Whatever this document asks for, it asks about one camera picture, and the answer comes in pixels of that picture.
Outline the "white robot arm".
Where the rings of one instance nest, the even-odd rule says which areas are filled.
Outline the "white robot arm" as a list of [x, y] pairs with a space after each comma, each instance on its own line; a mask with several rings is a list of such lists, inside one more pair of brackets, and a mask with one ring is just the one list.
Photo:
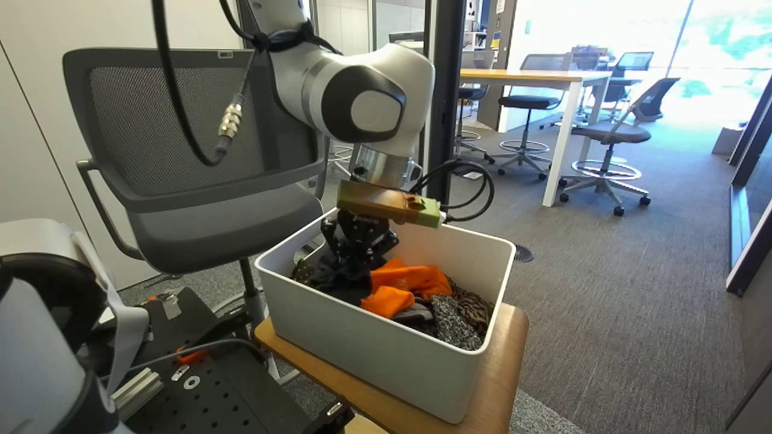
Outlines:
[[339, 205], [322, 221], [325, 262], [363, 277], [398, 247], [393, 221], [414, 221], [406, 190], [434, 91], [434, 66], [400, 43], [342, 56], [306, 19], [301, 0], [247, 0], [253, 30], [247, 41], [269, 56], [280, 106], [364, 159], [339, 185]]

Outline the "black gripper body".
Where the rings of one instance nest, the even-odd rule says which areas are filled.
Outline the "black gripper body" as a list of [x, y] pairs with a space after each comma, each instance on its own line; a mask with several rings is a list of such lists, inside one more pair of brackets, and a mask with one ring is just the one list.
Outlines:
[[398, 247], [398, 236], [381, 217], [353, 214], [339, 211], [322, 221], [323, 242], [330, 249], [363, 250], [371, 258], [371, 270], [387, 262], [387, 253]]

